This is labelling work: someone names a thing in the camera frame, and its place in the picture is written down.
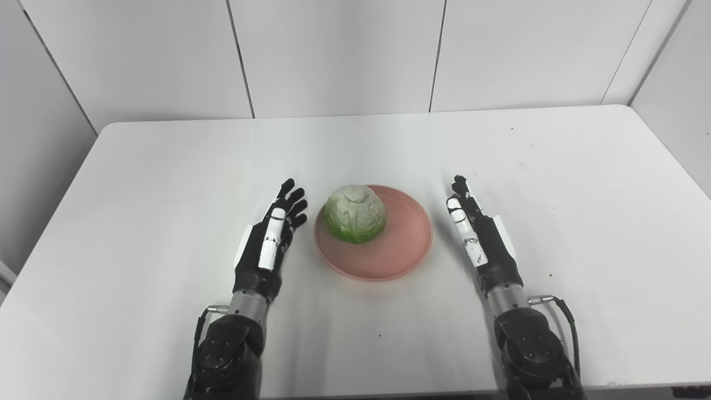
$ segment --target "wall seam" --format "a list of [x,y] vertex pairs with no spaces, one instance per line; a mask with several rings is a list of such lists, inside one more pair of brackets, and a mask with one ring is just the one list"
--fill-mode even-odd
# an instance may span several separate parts
[[429,107],[427,112],[432,112],[432,99],[434,98],[434,83],[437,81],[437,66],[439,65],[439,52],[442,49],[442,31],[444,31],[444,16],[447,14],[447,0],[442,7],[442,22],[439,25],[439,40],[437,41],[437,55],[434,57],[434,75],[432,76],[432,90],[429,92]]
[[227,4],[227,13],[230,15],[230,25],[232,26],[232,36],[235,38],[235,46],[237,47],[237,57],[240,59],[240,69],[242,70],[242,80],[245,82],[245,91],[247,91],[247,101],[250,104],[250,112],[252,113],[252,119],[255,118],[255,106],[252,104],[252,93],[250,92],[250,84],[247,83],[247,72],[245,71],[245,62],[242,59],[242,49],[240,47],[240,40],[237,38],[237,28],[235,27],[235,17],[232,15],[232,5],[230,0],[225,0]]
[[64,85],[67,87],[67,90],[69,90],[69,93],[72,95],[74,102],[77,103],[77,107],[79,107],[79,111],[81,111],[82,115],[84,115],[84,118],[86,119],[87,123],[91,127],[91,130],[94,132],[94,135],[96,137],[98,137],[99,134],[96,132],[96,128],[94,127],[94,124],[91,123],[89,116],[87,115],[86,111],[84,110],[84,107],[82,107],[82,103],[79,102],[79,99],[77,98],[77,95],[74,93],[74,90],[72,90],[72,87],[69,86],[69,82],[67,81],[67,78],[64,76],[64,73],[62,73],[62,70],[59,68],[59,65],[57,64],[57,61],[54,59],[54,56],[52,56],[52,52],[49,51],[49,48],[47,47],[47,43],[45,43],[44,39],[42,39],[42,35],[40,35],[40,32],[37,30],[35,23],[32,22],[32,18],[30,18],[30,14],[27,12],[27,10],[25,10],[25,7],[22,5],[20,0],[17,0],[17,4],[19,4],[20,8],[22,8],[22,12],[23,12],[23,14],[25,14],[25,18],[27,18],[27,22],[30,23],[32,30],[35,32],[35,35],[37,35],[37,39],[40,41],[40,43],[42,43],[42,47],[44,47],[45,53],[47,53],[47,56],[49,56],[50,61],[52,61],[52,65],[54,65],[54,68],[59,73],[60,78],[62,78],[62,82],[64,82]]

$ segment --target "white wall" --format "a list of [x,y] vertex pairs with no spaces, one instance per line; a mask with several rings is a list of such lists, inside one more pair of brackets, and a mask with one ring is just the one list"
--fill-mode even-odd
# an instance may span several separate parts
[[[97,130],[250,116],[226,1],[21,1]],[[683,3],[448,0],[432,109],[627,103]],[[444,0],[230,4],[257,117],[428,111]]]
[[646,70],[615,76],[627,48],[633,39],[656,41],[651,59],[668,30],[636,37],[650,4],[449,0],[432,110],[600,104],[614,80],[627,81],[617,96],[626,103]]
[[692,0],[632,107],[711,196],[711,1]]
[[224,1],[21,3],[98,132],[116,121],[251,117]]
[[95,134],[15,0],[0,0],[0,260],[20,271]]

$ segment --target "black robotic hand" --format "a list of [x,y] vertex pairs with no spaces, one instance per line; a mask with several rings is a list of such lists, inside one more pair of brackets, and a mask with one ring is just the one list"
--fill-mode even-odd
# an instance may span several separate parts
[[262,221],[252,227],[235,267],[233,293],[254,290],[267,302],[279,294],[282,286],[279,271],[284,254],[292,244],[296,229],[306,223],[306,214],[302,212],[309,205],[304,199],[304,189],[299,187],[292,191],[295,186],[291,178],[284,182]]
[[[291,178],[284,182],[262,221],[248,233],[235,267],[230,305],[210,306],[198,319],[185,400],[259,397],[267,310],[282,286],[284,254],[295,230],[306,223],[304,190],[292,191],[295,186]],[[225,315],[208,326],[198,346],[208,312]]]

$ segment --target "palm of robotic hand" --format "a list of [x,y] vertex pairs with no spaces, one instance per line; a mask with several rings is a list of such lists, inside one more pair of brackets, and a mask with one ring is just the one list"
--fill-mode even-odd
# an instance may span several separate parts
[[294,232],[306,223],[303,211],[309,205],[304,199],[304,189],[299,187],[292,191],[295,186],[293,179],[286,180],[262,221],[252,227],[235,267],[233,293],[254,290],[267,302],[279,294],[282,286],[279,271],[284,254],[292,244]]

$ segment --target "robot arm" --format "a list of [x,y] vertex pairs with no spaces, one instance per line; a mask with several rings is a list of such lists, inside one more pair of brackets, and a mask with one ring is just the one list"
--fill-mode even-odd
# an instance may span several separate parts
[[[293,179],[284,182],[262,221],[246,233],[230,305],[210,306],[198,319],[185,400],[259,397],[267,310],[282,286],[284,254],[295,230],[306,223],[304,190],[292,191],[295,186]],[[225,315],[208,326],[198,345],[209,312]]]
[[579,381],[577,335],[574,368],[546,316],[531,308],[555,301],[574,329],[565,303],[549,295],[524,296],[513,246],[501,219],[482,212],[461,175],[454,177],[452,189],[455,195],[447,200],[447,209],[495,317],[494,335],[501,350],[509,400],[585,399]]

